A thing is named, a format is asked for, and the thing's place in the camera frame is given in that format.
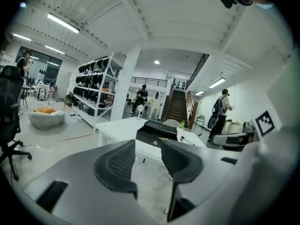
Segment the fluorescent light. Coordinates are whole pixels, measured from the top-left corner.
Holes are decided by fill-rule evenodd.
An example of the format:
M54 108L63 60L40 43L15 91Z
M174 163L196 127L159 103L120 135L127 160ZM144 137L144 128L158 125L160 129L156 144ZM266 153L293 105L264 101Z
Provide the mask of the fluorescent light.
M21 36L21 35L15 34L15 33L13 33L13 35L14 35L15 37L22 38L22 39L25 39L25 40L28 40L28 41L31 42L31 39L28 38L28 37L23 37L23 36Z
M200 94L203 94L203 93L204 93L204 91L200 91L196 94L196 96L199 96Z
M59 66L58 64L56 64L56 63L53 63L53 62L47 62L47 63L50 63L50 64L52 64L52 65Z
M59 53L65 54L64 52L62 52L62 51L60 51L60 50L57 50L57 49L55 49L55 48L53 48L53 47L49 47L49 46L47 46L47 45L45 45L45 47L46 47L46 48L49 48L49 49L51 49L51 50L57 51L57 52L59 52Z
M76 28L74 28L71 25L67 24L66 22L62 21L61 19L58 19L57 17L55 17L55 16L53 16L51 14L48 14L47 17L50 18L51 20L59 23L60 25L63 25L64 27L70 29L74 33L79 33L79 30L77 30Z
M214 88L214 87L218 86L222 82L225 82L225 80L226 80L225 78L221 78L220 80L216 81L213 85L211 85L210 88Z

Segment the white t-shirt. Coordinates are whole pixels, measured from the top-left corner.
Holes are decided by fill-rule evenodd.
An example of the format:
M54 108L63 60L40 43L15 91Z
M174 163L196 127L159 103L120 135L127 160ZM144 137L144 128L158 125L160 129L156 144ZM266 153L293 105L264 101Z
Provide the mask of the white t-shirt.
M225 109L225 105L230 105L229 103L229 98L224 96L224 95L221 95L219 96L219 99L222 101L222 105L223 105L223 108ZM224 116L227 116L227 109L225 109L225 112L222 112L220 115L224 115Z

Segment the orange object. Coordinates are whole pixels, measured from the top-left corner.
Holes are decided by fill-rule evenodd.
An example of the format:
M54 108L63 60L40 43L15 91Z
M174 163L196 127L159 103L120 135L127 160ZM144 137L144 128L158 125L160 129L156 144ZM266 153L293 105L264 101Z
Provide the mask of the orange object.
M33 111L36 113L47 113L47 114L56 112L53 108L50 108L50 107L41 107L41 108L35 109Z

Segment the chair base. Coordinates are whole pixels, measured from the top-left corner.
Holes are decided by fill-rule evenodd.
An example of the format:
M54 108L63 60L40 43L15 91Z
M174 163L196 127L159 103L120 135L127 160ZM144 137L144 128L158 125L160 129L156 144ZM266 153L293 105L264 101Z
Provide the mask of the chair base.
M4 159L8 158L10 169L13 174L14 180L18 181L19 177L16 175L14 165L13 165L13 155L27 155L27 158L29 160L32 160L32 155L29 152L14 150L17 145L23 146L23 143L20 140L18 141L13 140L13 141L15 143L11 146L8 146L7 143L1 145L1 149L3 153L0 156L0 164L4 161Z

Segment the pillar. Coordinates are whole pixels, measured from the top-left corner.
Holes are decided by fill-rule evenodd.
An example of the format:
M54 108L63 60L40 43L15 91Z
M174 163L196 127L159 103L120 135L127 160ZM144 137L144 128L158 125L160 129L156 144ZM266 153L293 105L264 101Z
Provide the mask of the pillar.
M130 49L127 55L119 77L119 83L116 88L116 95L112 106L111 121L120 120L123 117L130 80L133 75L137 59L140 55L140 51L140 46L136 45Z

